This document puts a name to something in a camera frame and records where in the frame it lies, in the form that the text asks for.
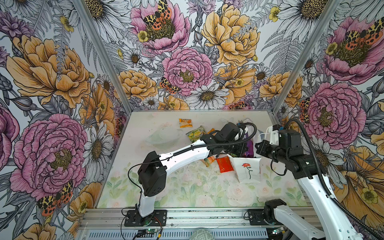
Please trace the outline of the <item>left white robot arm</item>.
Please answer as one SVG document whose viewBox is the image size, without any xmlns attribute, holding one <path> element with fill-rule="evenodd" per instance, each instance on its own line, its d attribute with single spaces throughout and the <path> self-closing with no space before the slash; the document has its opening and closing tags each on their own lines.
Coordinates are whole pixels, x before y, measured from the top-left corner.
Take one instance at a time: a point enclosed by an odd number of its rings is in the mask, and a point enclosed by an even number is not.
<svg viewBox="0 0 384 240">
<path fill-rule="evenodd" d="M 197 141 L 179 150 L 157 154 L 152 151 L 139 164 L 138 181 L 141 189 L 137 211 L 142 218 L 153 214 L 156 196 L 167 183 L 167 177 L 176 170 L 195 161 L 220 154 L 241 156 L 248 149 L 258 129 L 253 123 L 227 123 L 221 130 L 202 135 Z"/>
</svg>

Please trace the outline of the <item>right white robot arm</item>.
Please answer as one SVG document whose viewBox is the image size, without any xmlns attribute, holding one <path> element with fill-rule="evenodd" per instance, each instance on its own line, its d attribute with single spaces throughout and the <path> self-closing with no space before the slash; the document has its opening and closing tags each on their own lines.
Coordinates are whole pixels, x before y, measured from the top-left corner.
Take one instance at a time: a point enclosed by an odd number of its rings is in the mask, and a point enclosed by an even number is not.
<svg viewBox="0 0 384 240">
<path fill-rule="evenodd" d="M 303 217 L 294 213 L 280 200 L 270 200 L 263 210 L 267 224 L 282 224 L 300 240 L 361 240 L 347 214 L 338 206 L 325 169 L 316 162 L 316 155 L 304 154 L 301 134 L 294 130 L 267 128 L 269 140 L 255 144 L 256 152 L 272 162 L 282 163 L 291 172 L 307 194 L 322 229 L 314 227 Z"/>
</svg>

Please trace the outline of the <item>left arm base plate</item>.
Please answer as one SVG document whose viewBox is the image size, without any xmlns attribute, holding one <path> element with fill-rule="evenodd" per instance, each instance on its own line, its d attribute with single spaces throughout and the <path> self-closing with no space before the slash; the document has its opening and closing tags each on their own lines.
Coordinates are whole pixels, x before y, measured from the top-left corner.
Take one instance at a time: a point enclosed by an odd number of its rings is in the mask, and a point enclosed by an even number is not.
<svg viewBox="0 0 384 240">
<path fill-rule="evenodd" d="M 126 214 L 125 227 L 164 227 L 167 222 L 167 210 L 154 210 L 146 217 L 142 217 L 138 210 L 129 210 Z"/>
</svg>

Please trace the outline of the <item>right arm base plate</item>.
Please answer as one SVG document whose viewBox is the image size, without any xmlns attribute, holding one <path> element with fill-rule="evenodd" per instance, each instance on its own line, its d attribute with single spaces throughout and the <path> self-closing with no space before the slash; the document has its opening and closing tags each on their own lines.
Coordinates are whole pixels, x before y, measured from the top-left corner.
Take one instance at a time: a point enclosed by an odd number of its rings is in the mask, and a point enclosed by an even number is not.
<svg viewBox="0 0 384 240">
<path fill-rule="evenodd" d="M 246 212 L 246 219 L 248 219 L 251 226 L 283 226 L 270 210 L 249 209 Z"/>
</svg>

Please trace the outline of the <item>white floral paper bag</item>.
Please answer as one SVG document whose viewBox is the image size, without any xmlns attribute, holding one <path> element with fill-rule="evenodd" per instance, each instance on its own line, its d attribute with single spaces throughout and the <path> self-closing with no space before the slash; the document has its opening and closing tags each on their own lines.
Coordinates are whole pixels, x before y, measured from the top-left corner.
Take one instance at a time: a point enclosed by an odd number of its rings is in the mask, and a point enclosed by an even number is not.
<svg viewBox="0 0 384 240">
<path fill-rule="evenodd" d="M 235 154 L 230 154 L 229 158 L 231 164 L 235 171 L 235 176 L 241 184 L 255 184 L 259 183 L 261 180 L 261 168 L 260 162 L 262 160 L 262 156 L 256 153 L 255 144 L 260 143 L 265 140 L 268 134 L 263 131 L 257 130 L 254 137 L 251 139 L 254 144 L 254 157 L 246 158 L 244 157 L 244 153 L 246 150 L 243 150 L 243 154 L 241 156 L 236 156 Z"/>
</svg>

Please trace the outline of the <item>purple snack bag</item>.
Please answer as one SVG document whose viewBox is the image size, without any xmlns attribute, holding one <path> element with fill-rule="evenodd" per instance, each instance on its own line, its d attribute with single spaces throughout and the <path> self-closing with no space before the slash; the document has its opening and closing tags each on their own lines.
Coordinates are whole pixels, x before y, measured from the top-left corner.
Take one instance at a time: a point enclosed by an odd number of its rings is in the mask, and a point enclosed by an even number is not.
<svg viewBox="0 0 384 240">
<path fill-rule="evenodd" d="M 254 157 L 254 144 L 252 140 L 247 142 L 247 150 L 244 153 L 244 157 L 253 158 Z"/>
</svg>

